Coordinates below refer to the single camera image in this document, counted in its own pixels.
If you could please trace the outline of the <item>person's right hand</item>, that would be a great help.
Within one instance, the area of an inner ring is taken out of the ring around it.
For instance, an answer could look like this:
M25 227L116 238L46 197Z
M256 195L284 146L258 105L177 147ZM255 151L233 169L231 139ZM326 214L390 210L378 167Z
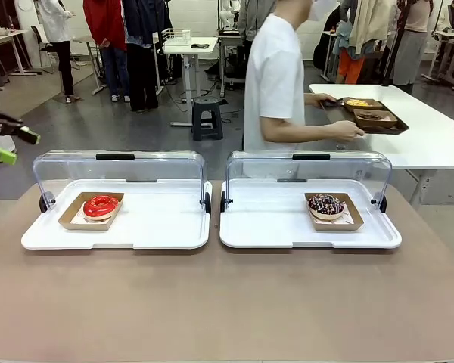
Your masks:
M365 135L365 132L361 130L354 122L348 120L342 120L334 123L334 136L336 139L343 141L352 141L358 137Z

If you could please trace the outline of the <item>person's left hand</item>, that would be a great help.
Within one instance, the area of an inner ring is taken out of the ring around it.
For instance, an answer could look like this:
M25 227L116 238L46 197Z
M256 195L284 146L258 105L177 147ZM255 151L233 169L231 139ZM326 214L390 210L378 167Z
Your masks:
M340 107L341 106L341 100L333 98L330 95L327 94L317 94L316 95L318 98L318 104L321 108L333 108L333 107Z

